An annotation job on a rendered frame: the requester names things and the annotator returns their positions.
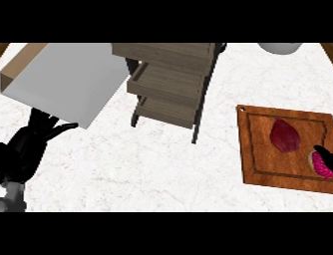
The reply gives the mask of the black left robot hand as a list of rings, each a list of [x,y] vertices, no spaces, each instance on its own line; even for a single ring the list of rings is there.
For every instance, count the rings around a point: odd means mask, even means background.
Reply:
[[[29,124],[21,127],[8,143],[0,142],[0,184],[26,183],[37,171],[48,141],[77,123],[58,126],[60,119],[37,109],[32,110]]]

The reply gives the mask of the brown wooden cutting board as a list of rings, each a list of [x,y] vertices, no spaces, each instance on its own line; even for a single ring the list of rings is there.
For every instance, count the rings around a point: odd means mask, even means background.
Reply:
[[[314,169],[314,146],[333,152],[333,116],[237,106],[243,182],[333,194],[333,174]]]

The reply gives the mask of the wooden tiered basket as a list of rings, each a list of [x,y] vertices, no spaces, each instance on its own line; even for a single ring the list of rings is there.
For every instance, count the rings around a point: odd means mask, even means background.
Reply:
[[[205,96],[225,43],[114,43],[126,59],[128,92],[138,96],[132,127],[140,117],[193,128],[197,141]]]

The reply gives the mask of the dark red sweet potato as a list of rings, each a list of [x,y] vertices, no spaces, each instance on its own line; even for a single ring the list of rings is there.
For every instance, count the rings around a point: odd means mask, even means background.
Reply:
[[[301,136],[298,130],[283,119],[276,119],[270,133],[270,140],[283,153],[299,149]]]

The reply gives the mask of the grey open box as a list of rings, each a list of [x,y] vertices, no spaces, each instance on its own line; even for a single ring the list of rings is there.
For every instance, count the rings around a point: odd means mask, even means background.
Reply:
[[[29,43],[0,71],[0,93],[88,128],[128,76],[111,43]]]

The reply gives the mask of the pale grey bowl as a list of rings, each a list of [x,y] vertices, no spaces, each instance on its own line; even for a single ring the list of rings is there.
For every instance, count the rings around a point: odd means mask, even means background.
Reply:
[[[259,43],[259,47],[271,54],[290,55],[301,48],[301,43]]]

